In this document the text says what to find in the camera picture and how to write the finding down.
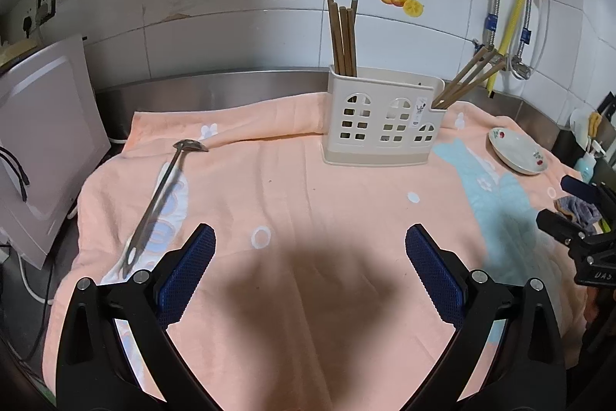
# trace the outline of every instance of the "sticker on holder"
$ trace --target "sticker on holder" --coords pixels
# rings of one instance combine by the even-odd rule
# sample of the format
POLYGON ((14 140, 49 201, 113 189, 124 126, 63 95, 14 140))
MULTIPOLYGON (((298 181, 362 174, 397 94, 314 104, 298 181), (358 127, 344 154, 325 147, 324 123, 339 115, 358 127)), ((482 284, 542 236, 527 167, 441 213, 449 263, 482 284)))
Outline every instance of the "sticker on holder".
POLYGON ((426 109, 427 98, 425 96, 420 96, 417 98, 415 102, 415 109, 413 110, 413 117, 411 118, 411 128, 417 128, 421 124, 421 116, 423 115, 423 111, 426 109))

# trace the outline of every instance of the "soap bottle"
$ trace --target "soap bottle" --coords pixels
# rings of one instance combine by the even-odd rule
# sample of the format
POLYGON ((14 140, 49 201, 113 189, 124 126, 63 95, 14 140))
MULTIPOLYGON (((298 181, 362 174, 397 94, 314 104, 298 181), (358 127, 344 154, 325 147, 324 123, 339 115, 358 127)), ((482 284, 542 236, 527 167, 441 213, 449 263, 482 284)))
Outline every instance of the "soap bottle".
POLYGON ((597 164, 596 154, 605 155, 606 152, 601 148, 596 140, 593 140, 590 147, 590 151, 584 153, 584 155, 578 159, 575 163, 575 171, 579 171, 581 174, 581 180, 584 183, 590 183, 590 180, 594 174, 594 166, 597 164))

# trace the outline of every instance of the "white plastic utensil holder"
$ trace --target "white plastic utensil holder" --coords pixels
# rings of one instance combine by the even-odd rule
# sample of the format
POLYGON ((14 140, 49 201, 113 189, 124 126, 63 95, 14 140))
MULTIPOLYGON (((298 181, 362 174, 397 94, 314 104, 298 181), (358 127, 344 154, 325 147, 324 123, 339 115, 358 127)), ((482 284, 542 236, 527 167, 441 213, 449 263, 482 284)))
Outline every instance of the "white plastic utensil holder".
POLYGON ((325 162, 346 166, 427 163, 446 112, 430 106, 445 88, 444 81, 366 67, 358 67, 357 75, 338 75, 330 68, 325 162))

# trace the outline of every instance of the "blue gripper pad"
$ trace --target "blue gripper pad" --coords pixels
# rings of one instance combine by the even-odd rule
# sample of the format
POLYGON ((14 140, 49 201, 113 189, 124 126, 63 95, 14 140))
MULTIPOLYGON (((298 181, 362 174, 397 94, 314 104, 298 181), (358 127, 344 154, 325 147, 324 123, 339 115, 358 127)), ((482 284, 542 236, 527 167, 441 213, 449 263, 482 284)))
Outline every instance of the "blue gripper pad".
POLYGON ((417 275, 426 288, 427 294, 434 303, 441 319, 453 324, 459 330, 464 324, 464 304, 466 302, 466 284, 461 277, 456 277, 466 267, 454 253, 442 251, 430 237, 430 234, 417 224, 409 228, 406 238, 407 256, 413 264, 417 275))
POLYGON ((214 229, 202 223, 181 250, 170 251, 165 255, 179 253, 182 256, 158 290, 156 318, 163 329, 180 321, 215 251, 214 229))
POLYGON ((597 191, 597 187, 588 185, 583 181, 577 180, 576 178, 569 175, 565 175, 564 177, 562 177, 561 188, 565 192, 579 197, 588 204, 599 203, 599 193, 597 191))

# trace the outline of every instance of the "metal screw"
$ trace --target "metal screw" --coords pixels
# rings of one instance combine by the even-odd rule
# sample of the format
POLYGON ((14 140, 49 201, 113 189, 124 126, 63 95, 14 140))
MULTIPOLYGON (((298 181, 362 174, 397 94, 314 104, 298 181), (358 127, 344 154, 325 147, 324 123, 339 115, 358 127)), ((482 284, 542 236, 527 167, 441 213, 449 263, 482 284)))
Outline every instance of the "metal screw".
POLYGON ((479 284, 483 284, 488 282, 488 274, 486 274, 482 270, 475 270, 471 275, 473 281, 478 282, 479 284))
POLYGON ((90 287, 91 283, 92 283, 92 281, 90 281, 90 279, 88 279, 87 277, 79 279, 79 281, 77 283, 77 289, 79 291, 87 290, 87 288, 90 287))
POLYGON ((134 276, 132 276, 132 279, 137 283, 137 284, 143 284, 144 282, 146 282, 148 279, 150 278, 150 272, 148 272, 147 270, 140 270, 137 273, 135 273, 134 276))
POLYGON ((541 291, 543 290, 543 282, 538 279, 531 279, 531 288, 535 291, 541 291))

